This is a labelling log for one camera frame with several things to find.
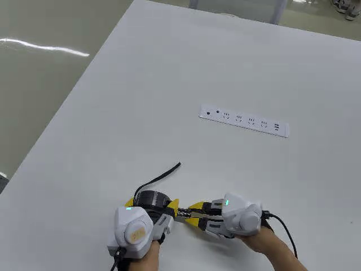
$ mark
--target white device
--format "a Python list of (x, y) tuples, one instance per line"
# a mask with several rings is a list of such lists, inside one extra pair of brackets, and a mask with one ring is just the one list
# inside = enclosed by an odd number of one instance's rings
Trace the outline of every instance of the white device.
[(109, 253), (114, 256), (119, 247), (124, 247), (124, 257), (141, 259), (153, 240), (170, 234), (173, 221), (170, 215), (162, 214), (154, 224), (142, 207), (119, 207), (115, 213), (114, 232), (108, 241)]
[(261, 228), (262, 204), (227, 193), (223, 199), (222, 217), (226, 229), (239, 235), (254, 235)]

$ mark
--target wrist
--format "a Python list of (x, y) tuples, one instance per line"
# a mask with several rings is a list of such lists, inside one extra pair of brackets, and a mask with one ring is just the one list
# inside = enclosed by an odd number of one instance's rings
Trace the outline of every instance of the wrist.
[(264, 246), (261, 253), (269, 258), (283, 253), (286, 248), (288, 248), (287, 245), (275, 234), (273, 234), (268, 240), (267, 244)]
[(288, 246), (277, 236), (266, 246), (265, 250), (262, 252), (271, 262), (272, 259), (276, 259), (278, 257), (286, 257), (289, 254), (292, 254), (291, 250), (289, 250)]

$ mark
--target gray floor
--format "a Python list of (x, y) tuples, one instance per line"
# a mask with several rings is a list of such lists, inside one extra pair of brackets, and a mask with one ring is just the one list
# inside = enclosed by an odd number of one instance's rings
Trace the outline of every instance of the gray floor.
[[(131, 2), (0, 1), (0, 172), (8, 178)], [(329, 0), (289, 0), (280, 24), (361, 40), (360, 22), (346, 21)]]

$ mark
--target black strap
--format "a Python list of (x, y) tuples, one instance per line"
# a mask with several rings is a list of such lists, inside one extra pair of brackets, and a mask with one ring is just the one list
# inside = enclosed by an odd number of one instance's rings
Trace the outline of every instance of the black strap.
[(162, 237), (161, 237), (159, 240), (157, 240), (157, 241), (158, 241), (159, 244), (163, 244), (164, 239), (165, 239), (165, 234), (163, 233), (163, 234), (162, 234)]

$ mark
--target power strip switch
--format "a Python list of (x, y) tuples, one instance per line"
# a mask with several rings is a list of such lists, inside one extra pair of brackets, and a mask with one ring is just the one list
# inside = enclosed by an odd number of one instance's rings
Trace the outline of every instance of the power strip switch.
[(274, 134), (275, 136), (289, 137), (289, 125), (287, 123), (258, 117), (248, 113), (235, 112), (203, 104), (200, 109), (199, 117), (267, 134)]

